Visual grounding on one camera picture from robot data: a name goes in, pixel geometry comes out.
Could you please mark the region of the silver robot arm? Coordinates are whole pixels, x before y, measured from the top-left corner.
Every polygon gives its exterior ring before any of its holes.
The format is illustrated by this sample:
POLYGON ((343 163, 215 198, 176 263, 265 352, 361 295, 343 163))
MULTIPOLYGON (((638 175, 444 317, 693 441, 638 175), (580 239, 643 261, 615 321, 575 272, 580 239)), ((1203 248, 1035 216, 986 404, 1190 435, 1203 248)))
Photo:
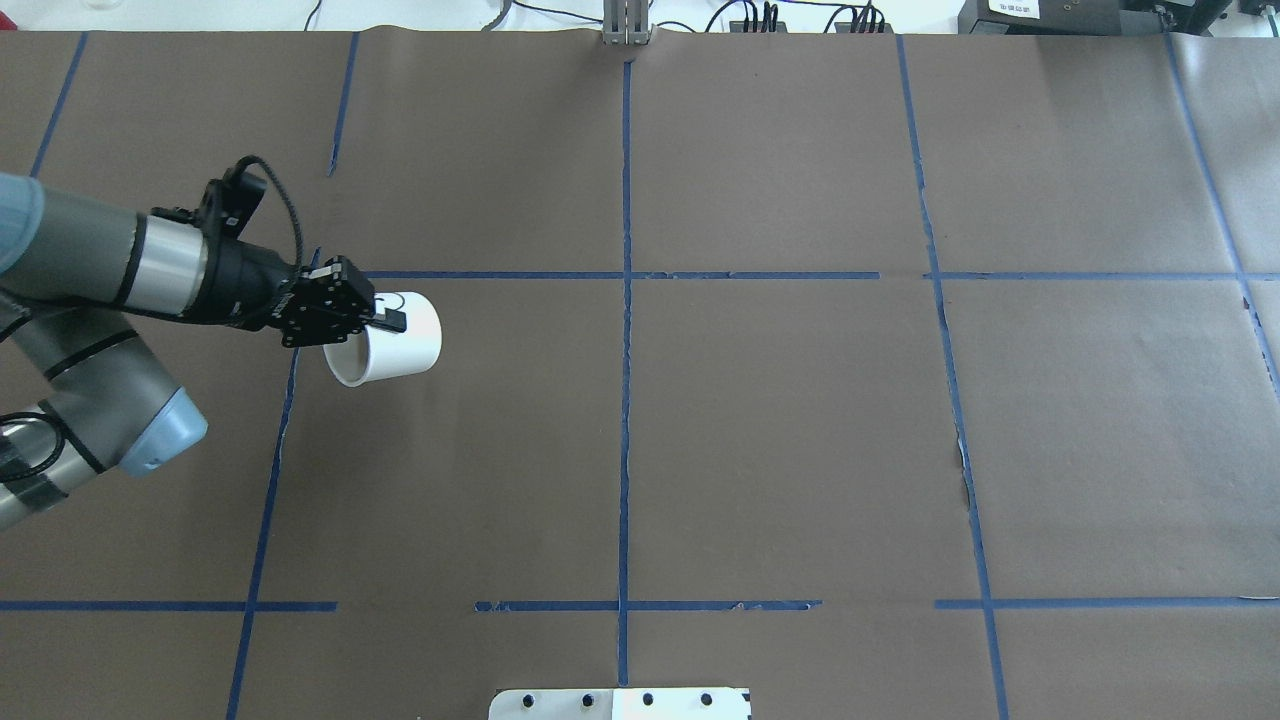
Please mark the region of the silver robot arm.
POLYGON ((111 469, 142 477, 197 445, 209 424, 131 318, 256 332, 323 348, 347 387, 430 369, 436 309, 376 292, 348 258, 307 264, 294 204, 294 256, 241 238, 268 187, 260 156, 209 181, 197 208, 132 211, 3 176, 3 338, 49 383, 3 415, 3 527, 60 503, 111 469))

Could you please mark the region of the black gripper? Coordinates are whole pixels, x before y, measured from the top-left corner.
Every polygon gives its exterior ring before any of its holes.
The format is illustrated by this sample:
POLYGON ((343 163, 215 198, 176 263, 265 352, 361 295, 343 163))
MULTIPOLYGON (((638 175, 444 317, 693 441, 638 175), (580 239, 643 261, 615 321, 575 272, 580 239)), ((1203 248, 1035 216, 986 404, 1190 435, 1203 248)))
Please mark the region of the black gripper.
POLYGON ((256 332, 273 328, 288 347, 340 343, 365 327, 402 334, 408 316, 375 309, 371 281, 348 258, 292 266, 241 241, 215 245, 200 286, 200 322, 256 332))

